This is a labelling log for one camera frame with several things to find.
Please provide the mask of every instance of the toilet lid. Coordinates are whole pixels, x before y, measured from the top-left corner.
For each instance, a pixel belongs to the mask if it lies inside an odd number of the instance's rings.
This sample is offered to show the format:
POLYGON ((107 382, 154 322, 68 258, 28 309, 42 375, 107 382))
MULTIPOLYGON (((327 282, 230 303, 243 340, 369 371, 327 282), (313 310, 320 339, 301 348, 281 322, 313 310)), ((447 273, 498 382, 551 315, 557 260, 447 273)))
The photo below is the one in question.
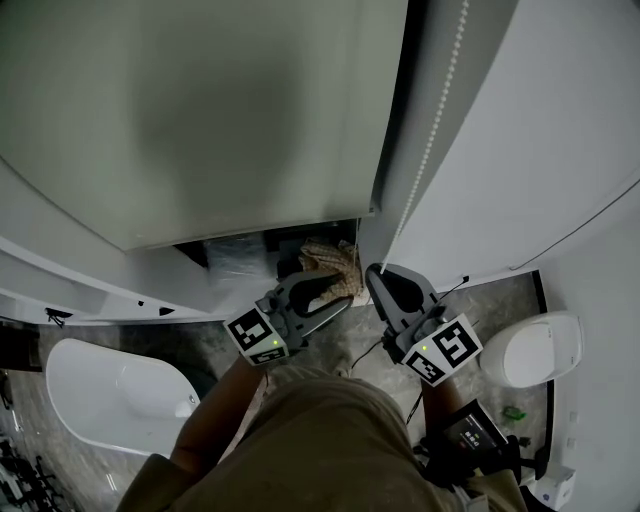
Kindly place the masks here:
POLYGON ((515 387, 524 388, 544 381, 555 367, 553 334, 545 322, 518 331, 507 346, 504 372, 515 387))

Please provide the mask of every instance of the gray floor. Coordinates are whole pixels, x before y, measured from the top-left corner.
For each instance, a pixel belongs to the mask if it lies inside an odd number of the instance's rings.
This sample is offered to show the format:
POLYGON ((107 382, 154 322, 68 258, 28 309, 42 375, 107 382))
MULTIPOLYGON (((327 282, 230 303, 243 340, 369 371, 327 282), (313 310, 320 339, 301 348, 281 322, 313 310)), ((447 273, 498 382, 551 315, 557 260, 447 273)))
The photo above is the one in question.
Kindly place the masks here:
MULTIPOLYGON (((445 302, 458 312, 466 313, 470 322, 476 324, 475 330, 483 343, 499 330, 538 314, 530 275, 456 291, 445 302)), ((348 366, 379 341, 383 330, 373 306, 353 308, 316 333, 310 349, 292 362, 332 372, 336 367, 348 366)), ((47 326, 41 328, 43 364, 53 345, 67 337, 157 357, 172 364, 193 366, 217 376, 226 371, 237 354, 219 323, 64 329, 47 326)), ((398 402, 404 414, 409 412, 419 393, 418 379, 406 368, 393 365, 381 346, 358 363, 352 377, 364 379, 386 391, 398 402)), ((49 402, 44 374, 9 372, 9 378, 19 429, 16 429, 12 414, 3 410, 0 413, 2 431, 14 439, 24 456, 43 457, 78 509, 113 510, 142 466, 144 457, 96 448, 73 437, 58 420, 49 402)), ((459 371, 455 382, 465 399, 479 398, 503 432, 533 438, 526 455, 542 446, 546 420, 544 386, 526 390, 493 386, 485 381, 476 361, 459 371), (517 423, 509 422, 501 415, 506 405, 520 407, 527 412, 527 417, 517 423)), ((264 382, 237 438, 258 410, 263 391, 264 382)), ((414 442, 424 434, 422 407, 409 425, 409 434, 414 442)))

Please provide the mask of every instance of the cable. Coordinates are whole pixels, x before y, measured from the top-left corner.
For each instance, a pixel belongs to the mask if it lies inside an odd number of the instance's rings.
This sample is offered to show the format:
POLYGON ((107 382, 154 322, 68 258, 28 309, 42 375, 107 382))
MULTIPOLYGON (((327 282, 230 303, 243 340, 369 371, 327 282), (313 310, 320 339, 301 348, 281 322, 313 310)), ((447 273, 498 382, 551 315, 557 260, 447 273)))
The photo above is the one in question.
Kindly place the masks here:
POLYGON ((411 418, 413 418, 413 415, 418 409, 418 406, 420 405, 420 400, 422 400, 422 391, 420 391, 420 394, 418 395, 418 399, 416 400, 416 403, 413 404, 413 408, 411 409, 409 416, 407 416, 407 423, 406 423, 407 425, 409 424, 409 422, 411 421, 411 418))
POLYGON ((451 288, 451 290, 449 290, 447 293, 445 293, 442 297, 440 297, 438 299, 438 302, 441 302, 444 298, 446 298, 447 295, 449 295, 453 290, 456 290, 458 288, 460 288, 463 284, 468 283, 469 282, 469 276, 462 276, 462 282, 456 286, 454 286, 453 288, 451 288))
POLYGON ((600 216, 600 214, 604 213, 605 211, 607 211, 609 208, 611 208, 614 204, 616 204, 618 201, 620 201, 620 199, 622 199, 624 196, 626 196, 629 192, 631 192, 636 185, 638 185, 638 183, 640 183, 640 178, 638 178, 633 185, 631 185, 627 190, 625 190, 622 194, 620 194, 618 197, 616 197, 613 201, 611 201, 607 206, 605 206, 602 210, 600 210, 598 213, 596 213, 594 216, 592 216, 590 219, 588 219, 587 221, 583 222, 582 224, 580 224, 576 229, 574 229, 573 231, 571 231, 571 233, 569 233, 568 235, 563 236, 560 240, 558 240, 555 244, 550 245, 549 247, 547 247, 544 251, 542 251, 540 254, 536 254, 533 258, 525 261, 522 265, 519 265, 517 267, 509 267, 509 270, 520 270, 522 267, 524 267, 525 265, 528 265, 529 263, 531 263, 533 260, 538 259, 540 256, 542 256, 543 254, 548 253, 551 249, 553 249, 556 245, 558 245, 560 242, 564 242, 567 238, 569 238, 571 235, 573 235, 574 233, 576 233, 577 231, 580 231, 583 227, 585 227, 587 224, 589 224, 592 220, 594 220, 596 217, 600 216))
POLYGON ((371 352, 374 348, 376 348, 378 345, 380 345, 380 343, 382 343, 383 341, 384 340, 380 340, 380 341, 374 343, 373 345, 371 345, 371 347, 369 347, 369 350, 367 350, 364 354, 362 354, 358 359, 355 360, 355 362, 351 365, 351 369, 349 370, 349 372, 351 372, 351 370, 353 370, 355 365, 357 365, 358 362, 360 362, 360 359, 362 359, 364 356, 368 355, 369 352, 371 352))
POLYGON ((353 268, 354 270, 358 270, 358 267, 356 267, 356 258, 358 257, 358 237, 360 235, 360 219, 356 219, 356 240, 355 243, 353 244, 353 268))
POLYGON ((411 210, 411 206, 413 205, 413 199, 415 198, 416 192, 418 190, 418 185, 420 185, 420 180, 422 179, 422 174, 427 166, 427 162, 429 161, 429 157, 431 156, 431 148, 433 147, 433 142, 436 138, 436 134, 438 133, 438 126, 440 125, 440 120, 442 119, 442 113, 444 112, 447 97, 449 96, 449 87, 451 87, 451 82, 453 81, 453 74, 456 70, 456 64, 458 62, 458 55, 460 54, 460 48, 462 46, 462 33, 464 32, 464 26, 467 23, 467 9, 469 8, 469 0, 463 0, 462 8, 460 9, 460 19, 458 24, 458 29, 456 31, 455 42, 453 43, 453 49, 451 50, 451 58, 449 59, 449 68, 446 76, 446 80, 442 87, 442 92, 440 95, 440 103, 438 103, 438 110, 436 111, 436 115, 433 119, 433 124, 431 125, 431 132, 429 134, 429 138, 427 139, 427 145, 424 149, 424 153, 422 154, 422 161, 420 162, 420 166, 418 167, 418 172, 416 173, 416 179, 413 182, 413 186, 411 187, 411 192, 409 192, 409 197, 407 198, 407 203, 404 207, 404 211, 402 212, 402 216, 400 217, 400 222, 398 223, 398 227, 393 235, 393 239, 391 240, 391 245, 389 245, 389 251, 387 252, 387 256, 382 263, 382 269, 380 270, 381 274, 384 274, 384 271, 387 268, 387 264, 389 263, 389 259, 391 257, 391 253, 393 251, 393 247, 395 246, 398 238, 400 237, 400 233, 404 228, 404 224, 407 220, 407 216, 409 215, 409 210, 411 210))

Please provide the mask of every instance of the khaki shirt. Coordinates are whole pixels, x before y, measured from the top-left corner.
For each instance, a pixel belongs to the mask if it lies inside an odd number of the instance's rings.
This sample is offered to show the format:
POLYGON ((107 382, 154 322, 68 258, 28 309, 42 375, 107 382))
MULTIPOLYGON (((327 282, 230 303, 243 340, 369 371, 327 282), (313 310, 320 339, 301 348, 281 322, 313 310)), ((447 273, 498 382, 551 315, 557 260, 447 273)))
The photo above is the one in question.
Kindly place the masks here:
MULTIPOLYGON (((152 455, 120 512, 460 511, 418 472, 399 410, 357 380, 297 381, 270 397, 236 449, 204 478, 152 455)), ((511 471, 473 478, 491 510, 523 511, 511 471)))

